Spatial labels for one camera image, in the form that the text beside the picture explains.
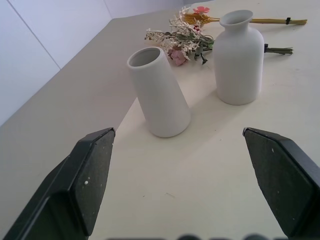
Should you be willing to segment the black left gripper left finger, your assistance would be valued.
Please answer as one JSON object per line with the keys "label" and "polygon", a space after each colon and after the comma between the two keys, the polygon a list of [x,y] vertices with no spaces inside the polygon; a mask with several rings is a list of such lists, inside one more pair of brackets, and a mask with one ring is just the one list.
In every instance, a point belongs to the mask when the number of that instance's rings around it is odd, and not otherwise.
{"label": "black left gripper left finger", "polygon": [[42,181],[19,214],[6,240],[87,240],[105,194],[114,128],[80,139]]}

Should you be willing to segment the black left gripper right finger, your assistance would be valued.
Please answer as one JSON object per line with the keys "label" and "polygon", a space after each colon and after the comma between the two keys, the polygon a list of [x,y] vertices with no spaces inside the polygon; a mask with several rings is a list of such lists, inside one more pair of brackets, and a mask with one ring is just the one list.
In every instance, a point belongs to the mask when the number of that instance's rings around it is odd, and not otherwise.
{"label": "black left gripper right finger", "polygon": [[288,238],[320,236],[320,168],[291,139],[246,127],[258,186]]}

